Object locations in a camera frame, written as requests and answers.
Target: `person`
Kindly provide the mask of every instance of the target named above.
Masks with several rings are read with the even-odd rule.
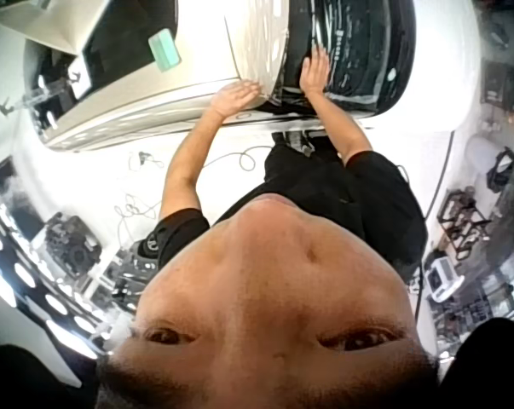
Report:
[[[327,99],[328,76],[313,49],[300,87],[328,138],[309,157],[277,138],[264,184],[213,227],[199,174],[259,85],[218,92],[179,146],[154,231],[160,270],[131,337],[100,365],[97,407],[377,407],[436,389],[406,288],[424,217],[397,167]]]

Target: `black t-shirt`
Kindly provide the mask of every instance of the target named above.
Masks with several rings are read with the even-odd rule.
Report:
[[[346,166],[339,161],[298,166],[249,192],[217,223],[265,193],[278,193],[309,214],[348,229],[406,283],[419,265],[427,241],[424,217],[401,172],[379,153],[359,153]],[[154,230],[159,268],[209,228],[200,210],[180,210],[166,217]]]

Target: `nose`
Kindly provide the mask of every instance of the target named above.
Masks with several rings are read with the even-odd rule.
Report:
[[[308,228],[300,209],[274,199],[252,202],[234,216],[228,227],[228,271],[222,276],[230,330],[261,345],[285,341],[271,334],[287,335],[276,330],[300,313],[302,303],[294,297],[304,291],[293,291],[293,281],[303,282],[315,263]]]

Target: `car hood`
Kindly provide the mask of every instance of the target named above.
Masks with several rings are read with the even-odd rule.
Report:
[[[258,81],[270,96],[285,54],[289,2],[225,0],[224,16],[240,78]]]
[[[48,128],[44,142],[109,130],[112,121],[123,118],[139,126],[148,110],[171,102],[179,90],[188,100],[202,95],[203,85],[207,95],[225,81],[247,78],[258,81],[265,95],[271,93],[285,51],[288,2],[183,0],[178,16],[175,44],[181,64],[160,72],[152,63],[96,91],[59,118],[57,129]]]
[[[414,0],[414,9],[416,48],[407,88],[389,111],[362,119],[366,128],[450,131],[471,109],[481,66],[471,0]]]

